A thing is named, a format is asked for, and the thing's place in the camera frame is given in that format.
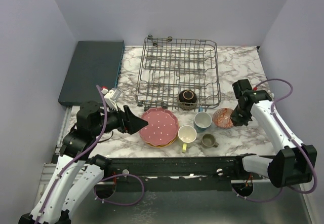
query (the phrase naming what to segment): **blue mug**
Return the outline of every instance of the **blue mug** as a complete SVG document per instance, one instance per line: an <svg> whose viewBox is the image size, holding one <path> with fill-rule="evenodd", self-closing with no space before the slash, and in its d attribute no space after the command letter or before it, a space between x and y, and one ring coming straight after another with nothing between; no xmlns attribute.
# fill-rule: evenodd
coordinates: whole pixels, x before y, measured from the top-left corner
<svg viewBox="0 0 324 224"><path fill-rule="evenodd" d="M193 125L197 132L203 132L212 124L212 117L203 111L200 107L198 113L194 116Z"/></svg>

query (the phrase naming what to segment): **pink bowl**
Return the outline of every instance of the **pink bowl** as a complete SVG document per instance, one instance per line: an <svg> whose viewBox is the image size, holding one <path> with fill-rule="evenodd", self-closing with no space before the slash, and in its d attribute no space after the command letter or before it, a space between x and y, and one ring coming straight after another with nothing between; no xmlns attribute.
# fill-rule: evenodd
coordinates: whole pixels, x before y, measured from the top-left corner
<svg viewBox="0 0 324 224"><path fill-rule="evenodd" d="M233 110L230 108L221 108L218 109L213 114L214 124L221 129L229 129L233 127L233 122L231 120L231 114Z"/></svg>

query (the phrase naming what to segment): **marble countertop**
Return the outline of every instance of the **marble countertop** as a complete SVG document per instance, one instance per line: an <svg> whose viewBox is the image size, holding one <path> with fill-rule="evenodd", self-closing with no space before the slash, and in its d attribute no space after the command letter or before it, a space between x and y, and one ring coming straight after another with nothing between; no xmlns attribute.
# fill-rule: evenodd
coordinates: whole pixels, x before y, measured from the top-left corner
<svg viewBox="0 0 324 224"><path fill-rule="evenodd" d="M237 100L232 90L232 83L247 78L252 85L255 85L266 79L256 47L218 47L217 49L222 101L216 109L207 110L210 115L222 107L236 107ZM118 88L123 92L118 100L119 107L122 108L127 104L131 111L139 117L144 111L143 107L136 105L135 87L141 55L142 47L126 47L118 83ZM268 85L265 84L263 89L269 90ZM72 108L68 128L71 128L76 122L78 110L78 106ZM197 113L197 111L183 111L182 109L175 109L172 112L177 116L180 126L192 125L193 117ZM204 133L212 133L219 146L203 148L200 140ZM204 133L199 133L195 143L187 149L186 153L182 153L182 144L178 139L168 147L152 148L143 142L138 133L128 135L115 130L112 139L99 143L92 151L91 156L101 154L111 158L122 158L236 156L245 153L274 154L271 142L256 120L250 122L248 126L233 127L227 130L216 128L212 124ZM110 137L110 133L104 135L102 139L108 137Z"/></svg>

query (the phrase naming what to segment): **white wall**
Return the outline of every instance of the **white wall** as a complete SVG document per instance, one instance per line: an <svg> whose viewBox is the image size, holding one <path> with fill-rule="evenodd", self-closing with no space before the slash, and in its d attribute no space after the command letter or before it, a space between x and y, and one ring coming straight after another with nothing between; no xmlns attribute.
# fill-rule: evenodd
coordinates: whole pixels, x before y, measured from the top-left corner
<svg viewBox="0 0 324 224"><path fill-rule="evenodd" d="M155 37L261 45L286 0L56 0L78 40Z"/></svg>
<svg viewBox="0 0 324 224"><path fill-rule="evenodd" d="M64 108L76 42L54 0L0 0L0 219L31 211Z"/></svg>
<svg viewBox="0 0 324 224"><path fill-rule="evenodd" d="M260 48L268 78L282 78L293 94L278 105L288 125L318 152L318 208L324 206L324 0L287 0ZM287 93L279 82L270 84L275 96Z"/></svg>

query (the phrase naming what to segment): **dark brown bowl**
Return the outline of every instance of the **dark brown bowl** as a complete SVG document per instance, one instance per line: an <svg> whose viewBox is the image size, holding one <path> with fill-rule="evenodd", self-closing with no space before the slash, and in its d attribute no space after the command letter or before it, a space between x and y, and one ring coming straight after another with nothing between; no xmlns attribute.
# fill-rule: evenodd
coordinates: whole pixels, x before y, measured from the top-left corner
<svg viewBox="0 0 324 224"><path fill-rule="evenodd" d="M177 101L182 109L193 109L197 106L197 95L191 90L183 90L179 93Z"/></svg>

